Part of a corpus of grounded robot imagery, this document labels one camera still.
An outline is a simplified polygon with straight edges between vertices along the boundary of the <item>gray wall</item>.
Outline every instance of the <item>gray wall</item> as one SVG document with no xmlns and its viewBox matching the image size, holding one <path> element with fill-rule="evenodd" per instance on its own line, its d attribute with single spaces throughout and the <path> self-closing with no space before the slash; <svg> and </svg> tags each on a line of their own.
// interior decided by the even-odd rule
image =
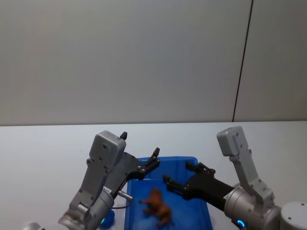
<svg viewBox="0 0 307 230">
<path fill-rule="evenodd" d="M 2 0 L 0 125 L 307 119 L 307 1 Z"/>
<path fill-rule="evenodd" d="M 250 0 L 0 1 L 0 125 L 230 121 Z"/>
</svg>

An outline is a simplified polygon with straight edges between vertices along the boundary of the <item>tabletop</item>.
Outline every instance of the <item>tabletop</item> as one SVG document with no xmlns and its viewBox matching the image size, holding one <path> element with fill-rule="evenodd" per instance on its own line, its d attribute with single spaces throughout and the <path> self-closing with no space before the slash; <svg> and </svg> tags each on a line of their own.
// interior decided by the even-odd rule
<svg viewBox="0 0 307 230">
<path fill-rule="evenodd" d="M 194 156 L 234 185 L 233 164 L 220 151 L 216 134 L 242 126 L 260 178 L 274 191 L 275 203 L 306 202 L 307 121 L 126 124 L 0 127 L 0 215 L 2 229 L 20 230 L 29 221 L 57 223 L 83 180 L 94 136 L 128 132 L 126 151 L 148 157 Z M 115 206 L 125 202 L 116 198 Z M 208 205 L 214 230 L 236 229 L 223 212 Z M 112 229 L 122 230 L 125 210 L 117 210 Z"/>
</svg>

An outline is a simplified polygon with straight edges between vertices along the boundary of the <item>blue plastic bin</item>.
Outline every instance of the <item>blue plastic bin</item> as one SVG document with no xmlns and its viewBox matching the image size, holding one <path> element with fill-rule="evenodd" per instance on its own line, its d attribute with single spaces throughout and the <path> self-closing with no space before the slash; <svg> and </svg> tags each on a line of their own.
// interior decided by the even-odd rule
<svg viewBox="0 0 307 230">
<path fill-rule="evenodd" d="M 180 196 L 166 190 L 163 175 L 185 183 L 193 174 L 186 169 L 185 162 L 197 164 L 194 157 L 160 157 L 160 166 L 146 176 L 144 180 L 130 180 L 127 192 L 133 196 L 131 206 L 126 209 L 125 230 L 212 230 L 212 224 L 206 202 L 200 199 L 186 201 Z M 158 188 L 163 194 L 164 202 L 172 209 L 172 223 L 162 228 L 157 227 L 159 219 L 146 216 L 146 205 L 139 204 L 140 199 L 147 199 L 152 188 Z"/>
</svg>

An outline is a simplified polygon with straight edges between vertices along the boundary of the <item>blue tray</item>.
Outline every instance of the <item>blue tray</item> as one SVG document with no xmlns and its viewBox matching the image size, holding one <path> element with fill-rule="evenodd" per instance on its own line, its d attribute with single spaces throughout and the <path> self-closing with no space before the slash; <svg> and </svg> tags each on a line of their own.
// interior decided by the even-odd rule
<svg viewBox="0 0 307 230">
<path fill-rule="evenodd" d="M 193 174 L 186 169 L 185 162 L 197 164 L 194 157 L 160 157 L 160 166 L 149 173 L 144 180 L 130 180 L 127 192 L 133 196 L 133 202 L 126 209 L 125 230 L 212 230 L 207 203 L 200 199 L 186 201 L 166 190 L 162 176 L 167 174 L 180 183 L 185 183 Z M 158 188 L 164 202 L 172 209 L 172 223 L 162 228 L 157 227 L 158 218 L 146 216 L 146 205 L 139 204 L 140 199 L 147 199 L 152 188 Z"/>
</svg>

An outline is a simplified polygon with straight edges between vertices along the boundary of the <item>brown toy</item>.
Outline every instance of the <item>brown toy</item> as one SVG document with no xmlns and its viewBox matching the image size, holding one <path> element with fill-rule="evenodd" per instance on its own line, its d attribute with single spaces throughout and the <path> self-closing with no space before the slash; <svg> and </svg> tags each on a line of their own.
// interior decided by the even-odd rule
<svg viewBox="0 0 307 230">
<path fill-rule="evenodd" d="M 153 188 L 148 199 L 139 200 L 139 203 L 148 206 L 148 208 L 143 211 L 144 213 L 153 214 L 159 217 L 160 222 L 158 223 L 158 227 L 171 222 L 172 211 L 169 206 L 163 203 L 162 194 L 158 189 Z"/>
</svg>

